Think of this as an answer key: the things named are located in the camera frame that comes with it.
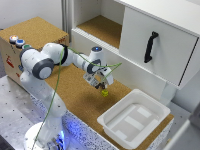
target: cabinet handle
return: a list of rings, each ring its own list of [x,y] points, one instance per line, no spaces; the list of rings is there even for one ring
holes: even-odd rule
[[[147,43],[147,49],[146,49],[146,53],[144,56],[144,63],[148,63],[150,60],[152,60],[152,57],[150,56],[151,54],[151,49],[152,49],[152,45],[153,45],[153,39],[155,39],[156,37],[158,37],[158,33],[156,32],[152,32],[152,36],[150,36],[149,41]]]

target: cabinet door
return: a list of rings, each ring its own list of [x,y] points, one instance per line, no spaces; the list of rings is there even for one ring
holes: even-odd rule
[[[152,60],[144,63],[152,32]],[[126,7],[119,53],[160,77],[179,85],[197,37]]]

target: green wire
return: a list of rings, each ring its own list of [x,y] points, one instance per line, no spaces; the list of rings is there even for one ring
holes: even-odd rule
[[[78,54],[81,58],[83,58],[85,61],[87,61],[88,63],[94,65],[94,66],[98,66],[98,67],[114,67],[116,66],[113,70],[111,70],[103,79],[102,82],[115,70],[117,69],[122,63],[118,63],[118,64],[114,64],[114,65],[109,65],[109,66],[101,66],[101,65],[97,65],[94,64],[92,62],[90,62],[89,60],[85,59],[79,52],[77,52],[76,50],[72,49],[71,47],[68,47],[70,50],[72,50],[74,53]]]
[[[49,115],[51,106],[52,106],[52,104],[53,104],[53,100],[54,100],[54,97],[55,97],[55,94],[56,94],[56,91],[57,91],[57,88],[58,88],[59,79],[60,79],[60,68],[61,68],[61,60],[62,60],[62,57],[63,57],[63,52],[64,52],[64,48],[62,49],[62,52],[61,52],[61,55],[60,55],[58,79],[57,79],[56,88],[55,88],[55,90],[54,90],[54,94],[53,94],[53,97],[52,97],[52,100],[51,100],[51,104],[50,104],[50,107],[49,107],[49,109],[48,109],[47,115],[45,116],[44,121],[42,122],[42,125],[41,125],[41,127],[40,127],[40,129],[39,129],[39,131],[38,131],[38,133],[37,133],[37,136],[36,136],[36,138],[35,138],[35,141],[34,141],[34,144],[33,144],[33,147],[32,147],[31,150],[33,150],[33,148],[34,148],[34,146],[35,146],[35,143],[36,143],[36,141],[37,141],[38,135],[39,135],[39,133],[40,133],[40,131],[41,131],[41,129],[42,129],[42,126],[43,126],[44,122],[46,121],[46,119],[47,119],[47,117],[48,117],[48,115]]]

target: brown box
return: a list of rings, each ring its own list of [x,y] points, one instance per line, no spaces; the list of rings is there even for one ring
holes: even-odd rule
[[[40,17],[32,18],[5,30],[0,31],[0,51],[6,74],[21,85],[19,76],[22,66],[19,59],[21,49],[9,43],[9,38],[17,35],[26,44],[41,51],[46,43],[69,45],[69,35]]]

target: white tray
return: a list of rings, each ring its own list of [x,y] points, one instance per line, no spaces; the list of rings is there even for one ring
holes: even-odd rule
[[[97,120],[118,144],[135,149],[169,113],[169,108],[135,89]]]

